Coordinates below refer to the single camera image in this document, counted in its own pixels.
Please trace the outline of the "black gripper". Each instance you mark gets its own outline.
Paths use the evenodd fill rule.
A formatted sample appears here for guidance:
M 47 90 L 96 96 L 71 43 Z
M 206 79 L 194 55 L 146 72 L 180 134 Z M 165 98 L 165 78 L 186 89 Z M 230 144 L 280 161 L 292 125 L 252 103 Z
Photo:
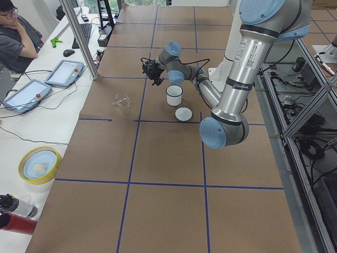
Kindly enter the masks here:
M 164 78 L 161 77 L 163 73 L 163 69 L 159 68 L 157 63 L 149 63 L 147 66 L 147 76 L 150 80 L 153 80 L 153 84 L 151 86 L 161 85 L 164 81 Z

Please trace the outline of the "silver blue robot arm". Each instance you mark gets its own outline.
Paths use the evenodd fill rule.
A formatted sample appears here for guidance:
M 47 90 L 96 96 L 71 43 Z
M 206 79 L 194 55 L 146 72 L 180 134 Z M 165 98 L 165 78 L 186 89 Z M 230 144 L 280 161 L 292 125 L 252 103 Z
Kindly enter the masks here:
M 199 127 L 203 143 L 213 149 L 239 144 L 249 133 L 242 110 L 268 48 L 275 41 L 306 36 L 311 9 L 312 1 L 241 1 L 242 38 L 222 92 L 201 67 L 181 62 L 181 46 L 175 41 L 169 42 L 156 59 L 142 58 L 143 73 L 156 85 L 163 82 L 164 71 L 173 85 L 191 81 L 211 108 L 210 117 L 203 119 Z

